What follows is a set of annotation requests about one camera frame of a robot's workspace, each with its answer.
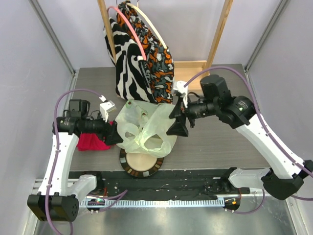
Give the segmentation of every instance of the round coaster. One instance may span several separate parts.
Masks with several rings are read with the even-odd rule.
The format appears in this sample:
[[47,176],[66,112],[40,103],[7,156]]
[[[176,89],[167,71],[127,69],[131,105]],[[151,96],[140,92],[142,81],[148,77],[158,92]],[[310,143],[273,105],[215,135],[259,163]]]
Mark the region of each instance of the round coaster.
[[137,178],[144,178],[156,173],[162,166],[164,158],[155,158],[141,153],[126,153],[121,149],[119,161],[127,173]]

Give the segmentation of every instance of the table surface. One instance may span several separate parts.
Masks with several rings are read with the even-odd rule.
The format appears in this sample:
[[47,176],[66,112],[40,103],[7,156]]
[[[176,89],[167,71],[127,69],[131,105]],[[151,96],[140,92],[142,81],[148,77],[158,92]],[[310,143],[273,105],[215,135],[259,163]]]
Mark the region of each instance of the table surface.
[[[242,65],[229,65],[244,75]],[[243,82],[230,71],[216,70],[225,78],[232,95],[250,97]],[[115,119],[125,100],[115,93],[115,68],[80,69],[76,88],[87,88],[103,94],[112,100],[117,110],[110,114]],[[90,110],[98,110],[100,100],[93,94],[77,92],[73,98],[86,99],[91,102]],[[71,171],[84,170],[122,170],[119,163],[120,148],[113,146],[105,151],[75,150]],[[268,163],[254,146],[237,131],[217,117],[196,120],[196,126],[189,129],[189,137],[178,137],[172,152],[165,157],[162,169],[204,169],[204,168],[240,168],[268,167]]]

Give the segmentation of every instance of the plastic bag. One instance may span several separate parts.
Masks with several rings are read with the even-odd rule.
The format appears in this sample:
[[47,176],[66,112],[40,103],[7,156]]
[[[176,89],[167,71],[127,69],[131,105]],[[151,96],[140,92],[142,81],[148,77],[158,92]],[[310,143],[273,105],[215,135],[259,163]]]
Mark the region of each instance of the plastic bag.
[[177,136],[168,136],[167,130],[175,119],[169,119],[173,104],[152,104],[128,100],[117,115],[117,132],[124,140],[117,144],[127,153],[145,153],[156,158],[167,156]]

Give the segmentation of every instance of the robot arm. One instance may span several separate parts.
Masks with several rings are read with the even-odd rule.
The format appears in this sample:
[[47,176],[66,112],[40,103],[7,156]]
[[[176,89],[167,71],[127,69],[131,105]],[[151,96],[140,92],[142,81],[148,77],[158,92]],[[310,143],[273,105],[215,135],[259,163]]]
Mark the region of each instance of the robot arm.
[[[60,138],[58,161],[49,192],[50,216],[53,221],[74,221],[80,202],[93,190],[103,189],[102,177],[93,174],[82,175],[79,180],[68,187],[68,174],[72,156],[81,133],[94,133],[106,145],[120,143],[123,139],[117,133],[117,123],[108,123],[108,113],[114,109],[111,101],[100,104],[100,113],[97,119],[88,118],[90,103],[86,100],[72,99],[66,115],[57,118],[57,127]],[[53,143],[48,167],[44,180],[37,195],[30,195],[27,204],[39,220],[46,221],[45,194],[48,179],[52,172],[55,159],[56,136],[53,129]]]
[[[188,97],[186,99],[187,91],[182,83],[184,82],[178,82],[174,88],[179,96],[179,101],[170,114],[170,118],[175,118],[176,121],[167,131],[168,135],[187,137],[186,118],[189,119],[190,126],[194,127],[195,119],[215,115],[220,121],[246,137],[270,165],[270,168],[265,169],[237,169],[232,167],[226,178],[234,187],[265,189],[280,200],[286,199],[300,189],[307,173],[289,160],[270,139],[262,127],[250,99],[245,96],[231,96],[225,80],[218,75],[210,75],[200,82],[203,96],[194,93],[198,100],[192,102]],[[292,154],[298,164],[312,172],[313,162],[303,161],[294,154],[268,127],[265,121],[264,123],[283,149]]]

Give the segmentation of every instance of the red cloth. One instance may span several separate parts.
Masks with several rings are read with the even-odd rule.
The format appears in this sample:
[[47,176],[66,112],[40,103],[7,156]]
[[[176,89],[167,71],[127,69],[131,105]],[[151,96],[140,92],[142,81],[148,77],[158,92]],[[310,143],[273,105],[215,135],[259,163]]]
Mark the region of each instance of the red cloth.
[[106,145],[103,141],[99,140],[96,134],[81,134],[77,148],[79,151],[86,150],[107,150],[110,149],[110,145]]

